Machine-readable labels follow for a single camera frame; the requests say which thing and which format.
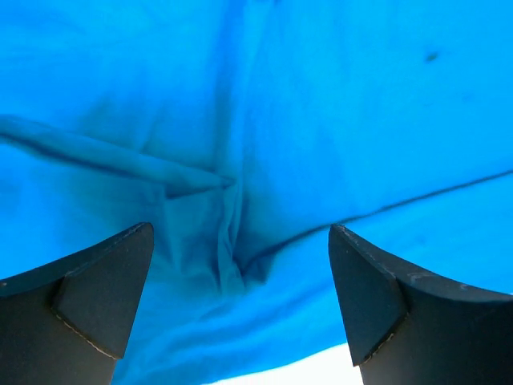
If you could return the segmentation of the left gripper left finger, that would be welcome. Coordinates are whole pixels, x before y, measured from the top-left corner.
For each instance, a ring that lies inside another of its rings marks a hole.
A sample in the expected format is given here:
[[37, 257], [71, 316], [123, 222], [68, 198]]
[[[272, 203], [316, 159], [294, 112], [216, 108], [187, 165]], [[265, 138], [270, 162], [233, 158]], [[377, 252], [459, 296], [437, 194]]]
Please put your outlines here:
[[154, 249], [139, 223], [1, 281], [2, 385], [109, 384], [125, 355]]

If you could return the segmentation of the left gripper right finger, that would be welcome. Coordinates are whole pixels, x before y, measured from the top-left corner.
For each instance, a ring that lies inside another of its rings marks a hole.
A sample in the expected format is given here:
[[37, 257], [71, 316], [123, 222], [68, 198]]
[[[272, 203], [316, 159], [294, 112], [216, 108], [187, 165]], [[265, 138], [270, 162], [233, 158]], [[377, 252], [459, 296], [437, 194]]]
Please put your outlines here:
[[511, 383], [511, 295], [440, 276], [342, 225], [330, 228], [329, 262], [364, 383]]

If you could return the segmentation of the blue t-shirt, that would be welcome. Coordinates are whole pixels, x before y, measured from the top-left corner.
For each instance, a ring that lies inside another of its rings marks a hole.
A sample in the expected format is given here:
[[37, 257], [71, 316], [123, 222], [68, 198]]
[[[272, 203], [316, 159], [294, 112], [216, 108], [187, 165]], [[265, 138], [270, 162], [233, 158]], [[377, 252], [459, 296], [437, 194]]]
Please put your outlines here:
[[116, 384], [342, 344], [336, 222], [510, 293], [511, 2], [2, 2], [2, 275], [142, 221]]

